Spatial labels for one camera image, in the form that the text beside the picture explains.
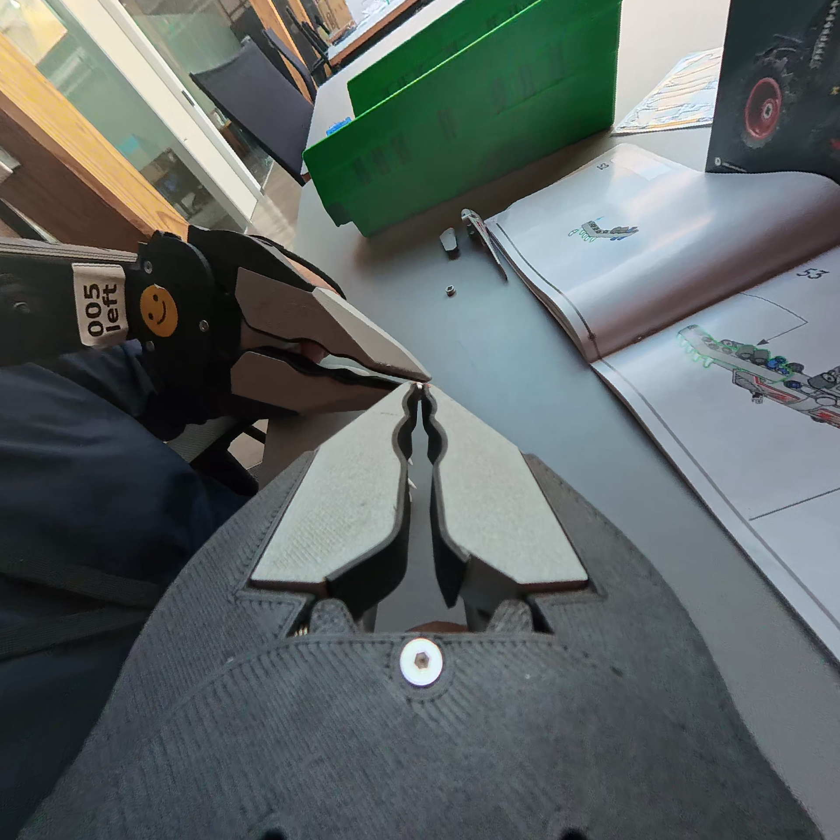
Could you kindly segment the dark lego set box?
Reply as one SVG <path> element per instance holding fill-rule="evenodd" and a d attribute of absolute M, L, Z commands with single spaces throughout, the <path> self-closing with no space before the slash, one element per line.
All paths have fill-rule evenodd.
<path fill-rule="evenodd" d="M 731 1 L 707 172 L 839 183 L 839 2 Z"/>

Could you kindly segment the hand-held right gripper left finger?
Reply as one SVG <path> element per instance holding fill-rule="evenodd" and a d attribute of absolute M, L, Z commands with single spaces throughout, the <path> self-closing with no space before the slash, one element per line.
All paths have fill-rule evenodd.
<path fill-rule="evenodd" d="M 407 567 L 411 500 L 402 432 L 404 384 L 321 444 L 260 548 L 256 588 L 376 608 Z"/>

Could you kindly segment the black office chair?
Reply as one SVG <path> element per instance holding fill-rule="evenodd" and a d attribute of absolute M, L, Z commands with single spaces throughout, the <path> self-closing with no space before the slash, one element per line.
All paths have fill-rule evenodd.
<path fill-rule="evenodd" d="M 314 101 L 318 87 L 332 75 L 326 44 L 307 15 L 299 18 L 289 2 L 261 2 L 260 19 L 277 43 L 281 61 L 305 95 Z"/>

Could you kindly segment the open lego instruction booklet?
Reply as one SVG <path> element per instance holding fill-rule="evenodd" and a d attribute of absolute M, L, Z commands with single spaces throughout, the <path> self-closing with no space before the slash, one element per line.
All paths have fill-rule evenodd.
<path fill-rule="evenodd" d="M 587 363 L 838 660 L 838 184 L 618 144 L 487 220 Z"/>

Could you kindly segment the small white lego pin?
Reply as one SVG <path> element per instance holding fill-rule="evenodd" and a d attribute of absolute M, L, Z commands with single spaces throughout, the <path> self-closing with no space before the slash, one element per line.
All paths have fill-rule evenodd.
<path fill-rule="evenodd" d="M 417 493 L 423 490 L 427 483 L 427 473 L 430 471 L 427 456 L 427 432 L 424 427 L 424 398 L 427 393 L 425 385 L 415 383 L 409 392 L 407 407 L 410 417 L 406 421 L 402 432 L 402 446 L 407 462 L 407 486 L 409 497 L 414 501 Z"/>

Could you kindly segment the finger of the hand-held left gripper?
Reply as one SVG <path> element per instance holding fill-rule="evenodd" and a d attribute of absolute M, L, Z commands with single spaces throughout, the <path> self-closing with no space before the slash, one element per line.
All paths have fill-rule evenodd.
<path fill-rule="evenodd" d="M 243 350 L 285 350 L 310 342 L 327 355 L 352 360 L 373 373 L 431 381 L 415 356 L 333 291 L 300 289 L 240 267 L 235 299 L 242 317 Z"/>
<path fill-rule="evenodd" d="M 299 353 L 248 350 L 230 370 L 230 389 L 268 406 L 303 414 L 363 411 L 411 379 L 411 360 L 333 356 L 316 364 Z"/>

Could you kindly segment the loose printed paper sheet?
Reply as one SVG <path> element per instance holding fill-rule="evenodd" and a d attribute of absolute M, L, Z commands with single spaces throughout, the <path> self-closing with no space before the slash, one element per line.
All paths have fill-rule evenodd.
<path fill-rule="evenodd" d="M 681 59 L 612 130 L 621 137 L 710 127 L 716 107 L 723 48 Z"/>

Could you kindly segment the wooden beam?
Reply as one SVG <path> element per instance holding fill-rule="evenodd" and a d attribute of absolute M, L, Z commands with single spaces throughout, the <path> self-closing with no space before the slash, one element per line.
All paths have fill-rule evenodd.
<path fill-rule="evenodd" d="M 134 251 L 187 223 L 105 137 L 1 36 L 1 145 L 17 162 L 2 199 L 71 245 Z"/>

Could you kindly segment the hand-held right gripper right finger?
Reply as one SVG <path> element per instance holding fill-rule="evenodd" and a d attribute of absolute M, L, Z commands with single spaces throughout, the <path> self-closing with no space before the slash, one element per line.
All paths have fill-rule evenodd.
<path fill-rule="evenodd" d="M 578 592 L 590 578 L 520 448 L 433 385 L 422 395 L 432 463 L 437 583 L 486 627 L 504 601 Z"/>

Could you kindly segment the long grey lego panel piece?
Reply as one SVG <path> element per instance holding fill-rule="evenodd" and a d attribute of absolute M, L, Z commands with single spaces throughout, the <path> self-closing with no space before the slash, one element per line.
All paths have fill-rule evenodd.
<path fill-rule="evenodd" d="M 508 282 L 508 274 L 498 255 L 497 249 L 494 246 L 492 236 L 490 235 L 486 222 L 480 215 L 478 215 L 477 212 L 467 207 L 461 209 L 460 218 L 469 237 L 484 251 L 486 251 L 495 267 L 498 269 L 502 279 L 504 279 L 505 282 Z"/>

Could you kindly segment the person's dark navy jacket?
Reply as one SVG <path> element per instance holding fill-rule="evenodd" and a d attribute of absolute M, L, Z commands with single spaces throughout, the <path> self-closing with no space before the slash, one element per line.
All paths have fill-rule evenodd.
<path fill-rule="evenodd" d="M 83 566 L 165 589 L 257 492 L 223 449 L 168 442 L 199 417 L 137 341 L 2 368 L 2 561 Z M 141 625 L 2 661 L 1 832 L 15 838 L 96 724 Z"/>

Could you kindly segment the green plastic bin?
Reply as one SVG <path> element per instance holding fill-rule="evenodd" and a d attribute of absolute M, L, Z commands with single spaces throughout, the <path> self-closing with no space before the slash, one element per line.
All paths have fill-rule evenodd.
<path fill-rule="evenodd" d="M 614 121 L 620 1 L 461 2 L 347 85 L 303 161 L 366 237 Z"/>

